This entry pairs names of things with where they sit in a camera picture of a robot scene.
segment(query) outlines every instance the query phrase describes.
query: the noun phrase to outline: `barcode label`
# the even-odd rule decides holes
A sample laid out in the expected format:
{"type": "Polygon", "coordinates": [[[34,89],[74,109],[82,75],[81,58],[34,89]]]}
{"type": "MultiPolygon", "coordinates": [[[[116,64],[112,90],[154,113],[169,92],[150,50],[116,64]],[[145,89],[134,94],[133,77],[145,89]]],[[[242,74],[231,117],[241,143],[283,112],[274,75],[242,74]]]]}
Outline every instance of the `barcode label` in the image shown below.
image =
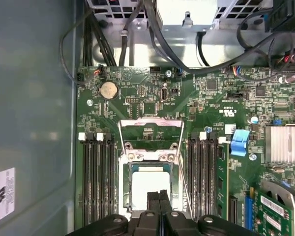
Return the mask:
{"type": "Polygon", "coordinates": [[[281,225],[278,222],[276,222],[275,220],[273,220],[270,216],[268,216],[266,214],[265,214],[265,217],[266,217],[267,222],[269,222],[271,225],[273,225],[275,228],[277,228],[279,231],[281,231],[281,225]]]}
{"type": "Polygon", "coordinates": [[[14,211],[15,168],[0,172],[0,220],[14,211]]]}
{"type": "Polygon", "coordinates": [[[266,199],[265,197],[261,196],[261,203],[271,210],[277,212],[278,214],[284,216],[284,209],[280,207],[279,205],[275,204],[274,202],[266,199]]]}

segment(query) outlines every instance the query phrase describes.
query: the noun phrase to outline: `ul logo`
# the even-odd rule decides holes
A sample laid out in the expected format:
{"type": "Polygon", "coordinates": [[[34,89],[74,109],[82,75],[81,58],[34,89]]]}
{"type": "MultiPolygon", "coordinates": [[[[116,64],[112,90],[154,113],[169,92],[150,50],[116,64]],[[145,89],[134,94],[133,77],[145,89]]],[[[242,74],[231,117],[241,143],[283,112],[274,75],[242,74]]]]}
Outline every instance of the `ul logo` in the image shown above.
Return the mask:
{"type": "Polygon", "coordinates": [[[5,187],[0,189],[0,203],[4,200],[5,198],[5,187]]]}

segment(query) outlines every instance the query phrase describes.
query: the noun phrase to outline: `heatsink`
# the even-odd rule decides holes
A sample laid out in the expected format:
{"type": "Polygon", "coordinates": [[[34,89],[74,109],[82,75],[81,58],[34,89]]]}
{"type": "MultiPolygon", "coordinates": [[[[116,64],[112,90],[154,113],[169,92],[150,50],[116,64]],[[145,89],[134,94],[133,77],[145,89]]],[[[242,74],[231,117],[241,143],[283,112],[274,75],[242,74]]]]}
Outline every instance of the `heatsink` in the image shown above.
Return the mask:
{"type": "Polygon", "coordinates": [[[295,126],[265,128],[265,160],[274,163],[295,163],[295,126]]]}

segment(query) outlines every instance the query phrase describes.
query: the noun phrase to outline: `motherboard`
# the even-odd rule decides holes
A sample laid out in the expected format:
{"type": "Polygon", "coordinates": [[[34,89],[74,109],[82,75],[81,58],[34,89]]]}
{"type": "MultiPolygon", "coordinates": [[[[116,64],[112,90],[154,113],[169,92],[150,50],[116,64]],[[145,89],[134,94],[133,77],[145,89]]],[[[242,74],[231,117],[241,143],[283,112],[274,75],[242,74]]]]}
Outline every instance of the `motherboard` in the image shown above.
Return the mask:
{"type": "Polygon", "coordinates": [[[205,75],[81,67],[76,229],[146,210],[166,190],[195,221],[212,214],[263,235],[295,235],[295,80],[268,68],[205,75]]]}

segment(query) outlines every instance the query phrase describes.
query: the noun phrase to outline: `blue pcie slot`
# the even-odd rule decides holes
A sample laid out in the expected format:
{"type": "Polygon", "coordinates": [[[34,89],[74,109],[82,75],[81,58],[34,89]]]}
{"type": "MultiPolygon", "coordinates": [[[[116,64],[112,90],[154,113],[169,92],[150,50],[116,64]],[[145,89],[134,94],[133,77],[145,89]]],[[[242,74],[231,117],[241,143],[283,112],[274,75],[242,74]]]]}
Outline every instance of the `blue pcie slot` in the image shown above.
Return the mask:
{"type": "Polygon", "coordinates": [[[249,196],[245,196],[245,228],[252,230],[252,203],[253,200],[249,196]]]}

